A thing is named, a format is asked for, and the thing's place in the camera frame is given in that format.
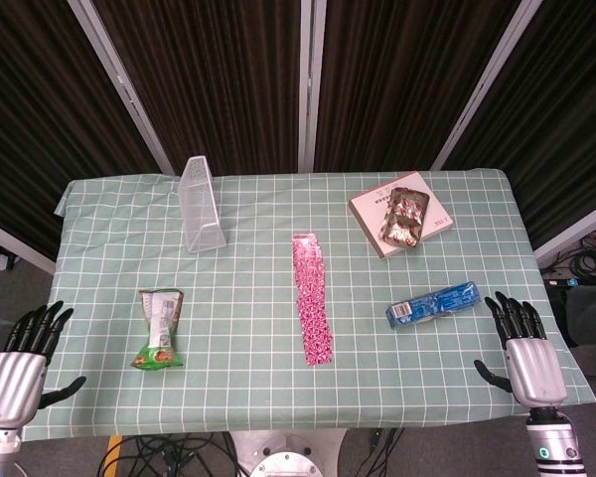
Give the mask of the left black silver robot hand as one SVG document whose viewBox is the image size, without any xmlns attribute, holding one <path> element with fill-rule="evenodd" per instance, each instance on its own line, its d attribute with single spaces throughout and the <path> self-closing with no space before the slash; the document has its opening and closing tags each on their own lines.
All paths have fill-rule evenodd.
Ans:
<svg viewBox="0 0 596 477">
<path fill-rule="evenodd" d="M 26 426 L 38 410 L 76 394 L 86 377 L 44 391 L 47 371 L 61 334 L 74 311 L 62 301 L 27 312 L 11 329 L 0 351 L 0 429 Z"/>
</svg>

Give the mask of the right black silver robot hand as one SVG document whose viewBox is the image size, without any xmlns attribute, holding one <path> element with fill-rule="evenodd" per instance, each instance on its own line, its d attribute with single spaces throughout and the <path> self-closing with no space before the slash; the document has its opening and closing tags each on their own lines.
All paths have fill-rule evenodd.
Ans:
<svg viewBox="0 0 596 477">
<path fill-rule="evenodd" d="M 524 407 L 557 407 L 567 389 L 556 350 L 547 339 L 540 315 L 528 302 L 518 302 L 497 291 L 485 304 L 490 309 L 504 353 L 507 375 L 493 374 L 480 360 L 474 362 L 489 385 L 514 396 Z"/>
</svg>

